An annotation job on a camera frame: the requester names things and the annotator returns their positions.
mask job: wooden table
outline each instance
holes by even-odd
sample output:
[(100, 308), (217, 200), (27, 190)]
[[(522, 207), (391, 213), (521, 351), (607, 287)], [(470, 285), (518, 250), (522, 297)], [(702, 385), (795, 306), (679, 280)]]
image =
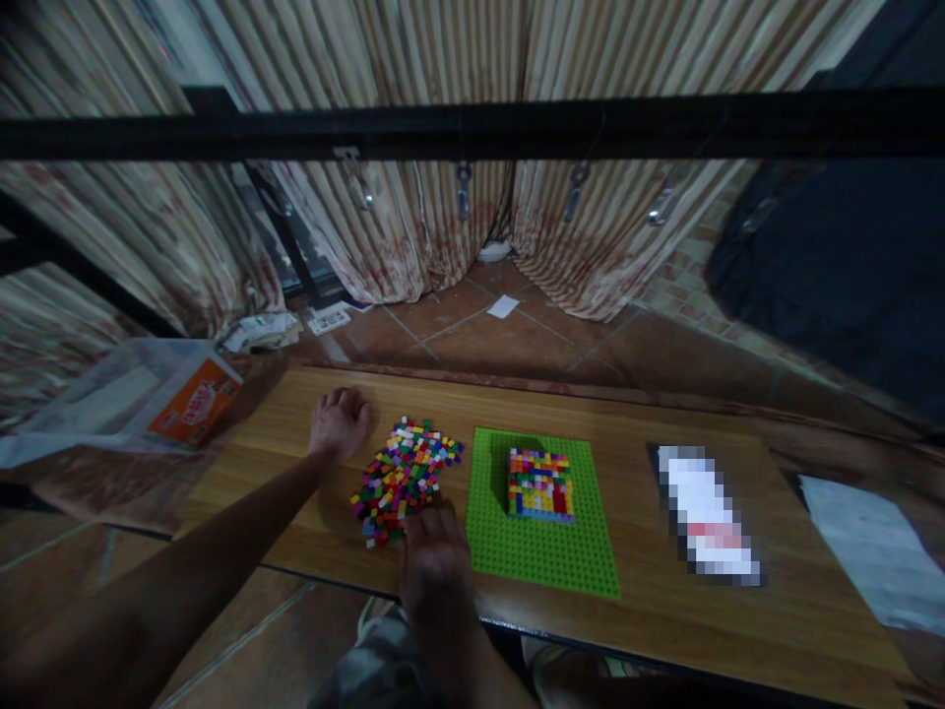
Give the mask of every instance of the wooden table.
[[(620, 579), (619, 601), (476, 574), (484, 619), (636, 657), (859, 707), (903, 706), (909, 671), (764, 446), (730, 417), (360, 372), (291, 369), (243, 424), (180, 511), (186, 534), (306, 452), (310, 413), (357, 386), (377, 425), (266, 557), (284, 569), (396, 594), (397, 550), (367, 549), (349, 497), (391, 424), (407, 414), (472, 447), (486, 425), (591, 442)], [(764, 588), (707, 586), (687, 573), (661, 510), (647, 443), (704, 445), (767, 540)], [(470, 466), (444, 495), (465, 514)]]

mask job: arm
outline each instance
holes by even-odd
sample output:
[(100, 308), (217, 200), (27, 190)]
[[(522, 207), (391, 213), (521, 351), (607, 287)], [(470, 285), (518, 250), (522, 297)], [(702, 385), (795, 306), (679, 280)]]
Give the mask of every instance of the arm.
[(452, 508), (427, 508), (404, 529), (401, 601), (447, 706), (537, 709), (479, 623), (470, 546)]
[(3, 698), (150, 706), (302, 505), (357, 450), (369, 417), (356, 389), (323, 397), (306, 458), (31, 638), (0, 669)]

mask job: orange label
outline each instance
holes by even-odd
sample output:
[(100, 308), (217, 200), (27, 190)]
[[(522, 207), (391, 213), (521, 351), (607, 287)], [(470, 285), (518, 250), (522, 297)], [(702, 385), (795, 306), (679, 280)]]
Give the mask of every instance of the orange label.
[(239, 384), (212, 359), (181, 387), (148, 431), (196, 446), (239, 391)]

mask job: forearm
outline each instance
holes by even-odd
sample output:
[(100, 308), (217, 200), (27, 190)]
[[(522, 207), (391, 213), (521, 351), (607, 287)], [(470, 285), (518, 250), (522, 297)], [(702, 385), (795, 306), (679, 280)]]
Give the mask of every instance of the forearm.
[(163, 549), (32, 638), (4, 683), (34, 706), (147, 706), (339, 464), (322, 449)]
[(535, 707), (532, 697), (489, 640), (472, 602), (451, 600), (435, 612), (445, 624), (415, 624), (413, 633), (449, 706)]
[(340, 462), (331, 450), (316, 451), (119, 580), (125, 587), (113, 593), (160, 644), (196, 640)]

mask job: pile of lego bricks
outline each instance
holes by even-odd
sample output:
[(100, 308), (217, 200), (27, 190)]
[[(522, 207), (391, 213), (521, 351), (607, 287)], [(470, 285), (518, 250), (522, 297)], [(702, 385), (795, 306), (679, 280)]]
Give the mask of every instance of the pile of lego bricks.
[(574, 524), (574, 484), (566, 455), (511, 449), (509, 516)]
[(417, 425), (402, 417), (394, 425), (387, 447), (368, 466), (364, 487), (351, 496), (368, 548), (404, 534), (403, 519), (429, 503), (444, 465), (462, 463), (462, 452), (463, 444), (432, 430), (429, 419)]

